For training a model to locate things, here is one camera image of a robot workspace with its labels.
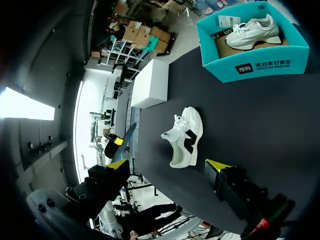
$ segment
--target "paper tag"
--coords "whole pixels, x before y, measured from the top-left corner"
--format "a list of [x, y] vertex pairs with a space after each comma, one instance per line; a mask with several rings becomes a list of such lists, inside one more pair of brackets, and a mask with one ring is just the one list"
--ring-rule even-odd
[[219, 8], [222, 8], [224, 6], [224, 4], [220, 1], [218, 1], [216, 4], [218, 5]]
[[145, 28], [145, 33], [146, 34], [150, 34], [150, 32], [151, 32], [151, 27], [146, 27]]
[[137, 21], [137, 22], [134, 23], [134, 28], [139, 30], [141, 25], [142, 25], [142, 22]]
[[219, 15], [220, 28], [232, 28], [235, 24], [241, 23], [241, 17], [238, 16], [221, 16]]

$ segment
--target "storage rack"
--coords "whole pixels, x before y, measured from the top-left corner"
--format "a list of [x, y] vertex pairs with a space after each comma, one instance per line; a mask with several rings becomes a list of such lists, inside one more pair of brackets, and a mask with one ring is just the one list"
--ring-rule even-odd
[[138, 64], [145, 62], [144, 57], [148, 52], [142, 51], [131, 47], [131, 43], [126, 41], [120, 41], [116, 38], [112, 43], [111, 49], [106, 49], [104, 52], [107, 53], [106, 60], [101, 61], [102, 65], [113, 67], [115, 64], [126, 64], [128, 70], [127, 79], [133, 80], [136, 75], [140, 72]]

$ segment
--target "light fixture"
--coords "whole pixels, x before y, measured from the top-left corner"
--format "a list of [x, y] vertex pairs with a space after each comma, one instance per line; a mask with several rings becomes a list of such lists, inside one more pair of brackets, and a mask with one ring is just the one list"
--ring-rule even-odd
[[79, 165], [78, 165], [78, 155], [77, 155], [77, 141], [76, 141], [76, 127], [77, 127], [77, 115], [78, 115], [78, 108], [79, 108], [79, 100], [80, 100], [80, 95], [82, 91], [82, 86], [83, 86], [83, 81], [80, 82], [78, 94], [76, 96], [75, 100], [75, 109], [74, 109], [74, 116], [73, 116], [73, 155], [74, 155], [74, 165], [76, 169], [76, 175], [78, 177], [79, 184], [81, 184], [81, 179], [80, 179], [80, 172], [79, 172]]
[[0, 118], [55, 119], [55, 108], [6, 87], [0, 94]]
[[89, 223], [90, 223], [90, 228], [94, 229], [95, 226], [94, 226], [94, 221], [92, 220], [92, 218], [89, 219]]

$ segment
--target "white cube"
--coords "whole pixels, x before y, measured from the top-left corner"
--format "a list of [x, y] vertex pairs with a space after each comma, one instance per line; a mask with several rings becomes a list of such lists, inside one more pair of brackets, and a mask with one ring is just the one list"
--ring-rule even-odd
[[152, 59], [134, 79], [131, 107], [146, 109], [167, 101], [169, 64]]

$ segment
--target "white sneaker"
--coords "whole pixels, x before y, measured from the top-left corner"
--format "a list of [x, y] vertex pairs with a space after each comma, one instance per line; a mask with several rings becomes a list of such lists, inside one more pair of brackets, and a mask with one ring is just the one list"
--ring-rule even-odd
[[173, 148], [172, 168], [182, 169], [195, 166], [197, 163], [199, 139], [203, 134], [202, 120], [192, 106], [186, 107], [181, 116], [174, 115], [174, 125], [169, 131], [161, 134]]
[[281, 44], [278, 25], [269, 14], [266, 18], [253, 18], [248, 23], [235, 24], [233, 32], [225, 39], [229, 47], [238, 50], [251, 50], [258, 41]]

